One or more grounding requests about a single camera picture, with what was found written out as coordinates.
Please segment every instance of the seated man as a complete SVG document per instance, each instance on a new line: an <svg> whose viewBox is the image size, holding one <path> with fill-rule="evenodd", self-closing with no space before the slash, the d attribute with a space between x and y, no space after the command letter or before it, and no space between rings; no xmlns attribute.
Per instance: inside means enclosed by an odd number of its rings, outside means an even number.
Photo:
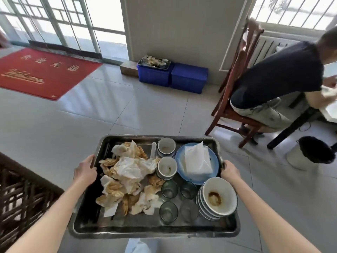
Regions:
<svg viewBox="0 0 337 253"><path fill-rule="evenodd" d="M323 65L337 60L337 27L315 43L299 42L271 55L247 70L234 85L230 104L240 115L265 126L260 132L275 132L290 125L274 109L280 98L291 92L304 92L309 105L321 108L337 99L337 88L322 93L322 85L336 87L336 76L323 79Z"/></svg>

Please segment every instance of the brown wooden screen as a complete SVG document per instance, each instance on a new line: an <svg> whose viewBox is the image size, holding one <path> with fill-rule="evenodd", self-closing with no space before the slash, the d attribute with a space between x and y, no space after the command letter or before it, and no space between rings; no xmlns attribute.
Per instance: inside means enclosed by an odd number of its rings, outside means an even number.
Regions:
<svg viewBox="0 0 337 253"><path fill-rule="evenodd" d="M0 153L0 252L8 249L63 190Z"/></svg>

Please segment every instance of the white pipe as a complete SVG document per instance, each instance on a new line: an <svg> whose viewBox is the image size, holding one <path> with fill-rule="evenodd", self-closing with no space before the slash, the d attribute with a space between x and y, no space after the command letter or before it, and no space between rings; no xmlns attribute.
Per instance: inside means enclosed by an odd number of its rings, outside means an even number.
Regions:
<svg viewBox="0 0 337 253"><path fill-rule="evenodd" d="M234 28L232 37L230 38L230 43L228 44L228 47L227 47L225 56L223 57L223 60L222 60L222 63L221 63L221 67L220 67L220 69L219 69L219 71L221 71L221 72L228 72L228 70L223 70L222 67L223 67L223 64L225 63L225 59L226 59L226 57L227 57L228 51L229 51L229 49L230 49L230 46L231 46L231 44L232 44L234 35L235 35L235 33L236 33L237 29L238 29L238 26L239 26L239 24L240 24L241 17L242 17L243 11L244 11L245 8L246 8L247 1L248 1L248 0L245 0L245 1L243 2L242 9L241 9L241 12L240 12L238 21L236 21L236 25L235 25L235 28Z"/></svg>

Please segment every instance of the doormat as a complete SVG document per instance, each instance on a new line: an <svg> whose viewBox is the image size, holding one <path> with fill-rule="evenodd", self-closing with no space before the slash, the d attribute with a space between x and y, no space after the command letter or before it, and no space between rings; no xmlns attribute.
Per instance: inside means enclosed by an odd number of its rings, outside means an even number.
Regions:
<svg viewBox="0 0 337 253"><path fill-rule="evenodd" d="M0 59L0 87L56 101L101 65L25 48Z"/></svg>

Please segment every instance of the blue bin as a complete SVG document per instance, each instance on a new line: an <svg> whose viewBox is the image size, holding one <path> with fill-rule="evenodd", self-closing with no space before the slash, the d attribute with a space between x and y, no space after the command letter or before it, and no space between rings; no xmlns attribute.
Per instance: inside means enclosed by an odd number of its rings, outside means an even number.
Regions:
<svg viewBox="0 0 337 253"><path fill-rule="evenodd" d="M166 71L137 65L139 81L142 83L151 83L168 87L171 83L171 72L173 67L173 62L171 62L170 67Z"/></svg>
<svg viewBox="0 0 337 253"><path fill-rule="evenodd" d="M201 94L207 81L207 75L208 68L175 63L172 70L171 87Z"/></svg>

